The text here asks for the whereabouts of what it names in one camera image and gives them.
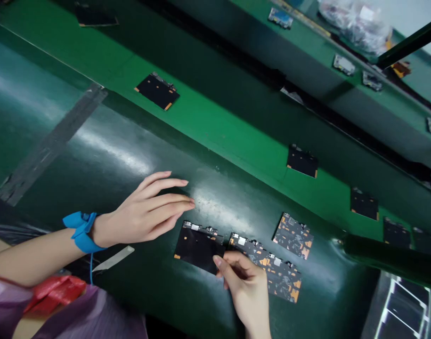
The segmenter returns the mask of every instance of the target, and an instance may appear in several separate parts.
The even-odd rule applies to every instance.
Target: person's left hand
[[[183,212],[195,208],[195,200],[181,194],[157,194],[171,187],[183,187],[186,180],[165,179],[171,171],[154,173],[112,213],[96,218],[91,230],[93,241],[101,247],[117,243],[154,240],[170,231]]]

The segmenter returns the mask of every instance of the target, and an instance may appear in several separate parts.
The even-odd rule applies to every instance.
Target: gray tape
[[[15,206],[44,170],[59,156],[108,92],[92,83],[74,107],[18,165],[0,187],[0,199]]]

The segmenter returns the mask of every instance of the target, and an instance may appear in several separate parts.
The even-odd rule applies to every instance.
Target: fingernail
[[[214,260],[214,263],[215,263],[215,265],[217,265],[217,267],[220,266],[220,264],[221,264],[221,258],[218,255],[214,255],[212,257],[212,259]]]

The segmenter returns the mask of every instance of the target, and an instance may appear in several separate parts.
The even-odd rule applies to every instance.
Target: red object
[[[33,287],[33,299],[24,314],[31,312],[45,316],[51,314],[58,305],[69,305],[85,291],[87,284],[72,275],[53,276]]]

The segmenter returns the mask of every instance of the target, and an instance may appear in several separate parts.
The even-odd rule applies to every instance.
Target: plastic bag
[[[380,9],[368,1],[321,0],[319,12],[359,49],[377,56],[386,52],[391,27],[381,19]]]
[[[391,32],[380,15],[380,9],[368,2],[357,1],[352,7],[354,20],[342,32],[355,46],[367,53],[386,52],[386,40]]]
[[[352,18],[353,0],[320,0],[319,12],[330,24],[346,29]]]

